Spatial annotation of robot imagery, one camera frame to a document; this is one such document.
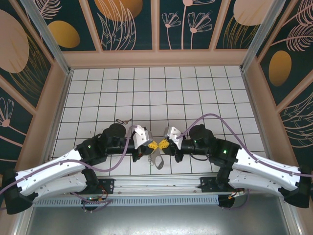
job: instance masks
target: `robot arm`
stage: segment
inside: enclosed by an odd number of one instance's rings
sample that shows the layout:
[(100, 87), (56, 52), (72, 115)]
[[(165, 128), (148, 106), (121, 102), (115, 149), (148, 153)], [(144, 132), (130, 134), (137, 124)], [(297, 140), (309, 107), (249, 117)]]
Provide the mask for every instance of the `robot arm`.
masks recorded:
[[(7, 170), (3, 175), (2, 187), (20, 180), (4, 192), (7, 213), (22, 212), (28, 209), (33, 202), (47, 197), (69, 192), (95, 190), (99, 182), (94, 171), (86, 168), (80, 162), (97, 165), (105, 162), (108, 155), (122, 154), (127, 141), (125, 134), (126, 129), (123, 125), (112, 124), (102, 134), (85, 140), (75, 149), (50, 162), (19, 172), (14, 169)], [(136, 162), (142, 156), (150, 155), (156, 147), (157, 144), (152, 140), (151, 132), (138, 125), (129, 140), (126, 153), (132, 154), (133, 161)], [(74, 160), (75, 162), (62, 163), (64, 160)], [(26, 177), (37, 170), (40, 172)]]
[(190, 139), (178, 139), (181, 132), (168, 127), (162, 150), (181, 162), (184, 154), (206, 155), (209, 161), (220, 167), (216, 183), (221, 189), (249, 188), (283, 197), (286, 202), (301, 208), (309, 207), (311, 178), (288, 174), (311, 174), (309, 167), (289, 166), (253, 154), (253, 159), (235, 143), (217, 139), (203, 124), (192, 127)]

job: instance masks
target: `yellow object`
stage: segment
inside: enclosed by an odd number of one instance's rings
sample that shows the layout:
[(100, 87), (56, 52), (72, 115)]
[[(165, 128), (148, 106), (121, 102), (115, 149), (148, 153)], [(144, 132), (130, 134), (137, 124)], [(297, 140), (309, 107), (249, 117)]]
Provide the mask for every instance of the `yellow object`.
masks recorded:
[(235, 20), (241, 25), (259, 25), (262, 23), (272, 3), (273, 0), (236, 0), (234, 4)]
[(276, 86), (281, 86), (288, 78), (291, 71), (291, 57), (290, 55), (279, 50), (276, 52), (269, 63), (269, 80)]
[(10, 14), (0, 10), (0, 68), (10, 73), (21, 72), (28, 61), (27, 34)]
[[(142, 0), (94, 0), (94, 2), (99, 11), (113, 21), (128, 20), (127, 9), (129, 9), (134, 18), (142, 10)], [(120, 2), (123, 4), (125, 12), (123, 12)]]
[(53, 21), (48, 25), (58, 45), (73, 48), (79, 45), (80, 37), (76, 29), (64, 21)]
[(148, 147), (156, 150), (158, 147), (157, 142), (153, 141), (152, 143), (148, 144)]
[(169, 145), (170, 143), (167, 141), (167, 139), (164, 139), (158, 144), (158, 147), (160, 149), (164, 149), (164, 148), (167, 148)]

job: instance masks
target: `black cable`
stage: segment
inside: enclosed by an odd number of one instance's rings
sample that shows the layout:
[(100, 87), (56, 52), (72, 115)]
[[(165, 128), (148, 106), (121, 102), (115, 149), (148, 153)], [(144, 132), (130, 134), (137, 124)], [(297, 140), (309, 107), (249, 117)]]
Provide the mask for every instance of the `black cable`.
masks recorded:
[(203, 161), (203, 162), (209, 160), (208, 156), (206, 156), (207, 157), (206, 159), (199, 159), (199, 158), (195, 158), (193, 155), (190, 154), (190, 157), (197, 160), (197, 161)]

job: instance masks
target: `white grid floor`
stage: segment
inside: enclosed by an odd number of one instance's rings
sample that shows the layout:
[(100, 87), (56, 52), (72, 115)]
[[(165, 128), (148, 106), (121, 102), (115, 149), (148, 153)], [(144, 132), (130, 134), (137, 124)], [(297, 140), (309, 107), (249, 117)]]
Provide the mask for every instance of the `white grid floor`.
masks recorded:
[[(265, 157), (259, 130), (238, 66), (158, 67), (75, 70), (62, 114), (53, 157), (70, 151), (83, 140), (108, 128), (114, 120), (133, 119), (151, 130), (156, 142), (173, 125), (186, 130), (197, 118), (215, 113), (225, 118), (250, 151)], [(237, 142), (216, 118), (200, 123), (220, 139)], [(99, 164), (110, 168), (120, 156)], [(164, 167), (150, 166), (147, 157), (136, 163), (126, 156), (110, 173), (97, 175), (150, 175), (217, 172), (209, 161), (184, 156), (181, 163), (163, 155)]]

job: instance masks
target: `black bracket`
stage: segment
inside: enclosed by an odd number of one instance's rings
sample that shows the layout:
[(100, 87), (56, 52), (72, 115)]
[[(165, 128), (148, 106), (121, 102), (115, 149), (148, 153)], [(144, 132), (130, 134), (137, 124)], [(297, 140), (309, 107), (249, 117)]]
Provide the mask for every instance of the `black bracket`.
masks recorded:
[(86, 194), (103, 194), (102, 187), (108, 194), (113, 194), (114, 192), (114, 179), (98, 179), (99, 186), (95, 190), (84, 190), (80, 195)]
[(198, 188), (201, 188), (202, 192), (232, 192), (233, 190), (220, 189), (216, 183), (216, 177), (201, 177), (200, 185)]

